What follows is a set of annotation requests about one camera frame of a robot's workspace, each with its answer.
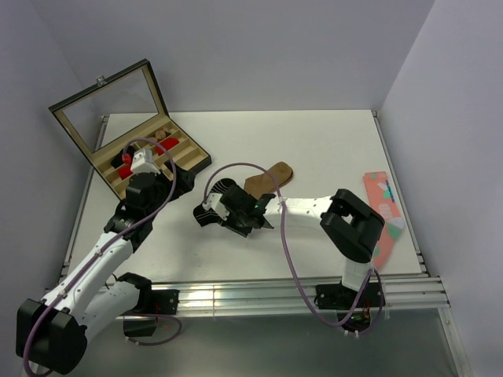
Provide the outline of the tan ribbed sock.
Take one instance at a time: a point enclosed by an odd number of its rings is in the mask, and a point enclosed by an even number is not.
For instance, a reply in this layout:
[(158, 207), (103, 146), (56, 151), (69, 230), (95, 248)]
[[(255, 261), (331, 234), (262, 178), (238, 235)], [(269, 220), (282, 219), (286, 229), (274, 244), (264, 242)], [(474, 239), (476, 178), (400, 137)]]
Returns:
[(246, 178), (244, 190), (256, 199), (264, 194), (273, 193), (277, 186), (288, 184), (294, 176), (293, 169), (285, 162), (275, 163), (266, 173)]

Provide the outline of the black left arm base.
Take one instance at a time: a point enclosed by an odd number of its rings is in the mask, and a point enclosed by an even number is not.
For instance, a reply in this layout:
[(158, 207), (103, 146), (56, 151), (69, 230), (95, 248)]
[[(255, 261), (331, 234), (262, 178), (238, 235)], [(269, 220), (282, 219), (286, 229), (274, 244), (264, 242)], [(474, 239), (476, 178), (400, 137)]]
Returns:
[(152, 337), (160, 328), (161, 319), (157, 315), (174, 316), (178, 298), (179, 290), (153, 290), (144, 305), (127, 312), (123, 320), (124, 335), (134, 339)]

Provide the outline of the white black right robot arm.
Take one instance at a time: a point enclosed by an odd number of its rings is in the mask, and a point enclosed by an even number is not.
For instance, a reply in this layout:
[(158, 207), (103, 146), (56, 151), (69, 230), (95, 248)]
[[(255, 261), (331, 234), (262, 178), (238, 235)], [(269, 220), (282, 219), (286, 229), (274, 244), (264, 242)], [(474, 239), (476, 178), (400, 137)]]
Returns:
[(264, 194), (260, 199), (234, 185), (223, 194), (212, 194), (211, 209), (223, 225), (246, 237), (253, 229), (276, 229), (286, 241), (286, 228), (320, 230), (345, 257), (340, 297), (349, 306), (367, 296), (365, 281), (373, 265), (373, 252), (384, 229), (383, 217), (347, 189), (333, 196), (285, 198)]

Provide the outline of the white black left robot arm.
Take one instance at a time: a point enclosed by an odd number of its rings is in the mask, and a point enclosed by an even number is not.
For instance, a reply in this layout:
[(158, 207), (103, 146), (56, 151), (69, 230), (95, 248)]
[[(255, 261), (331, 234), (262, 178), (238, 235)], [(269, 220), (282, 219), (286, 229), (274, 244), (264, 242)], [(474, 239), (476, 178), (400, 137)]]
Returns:
[(164, 205), (193, 189), (195, 177), (181, 167), (173, 181), (162, 173), (131, 175), (124, 199), (90, 253), (43, 298), (23, 302), (17, 311), (16, 353), (29, 376), (32, 363), (68, 374), (114, 319), (150, 310), (152, 283), (143, 276), (126, 273), (110, 290), (101, 288), (145, 241)]

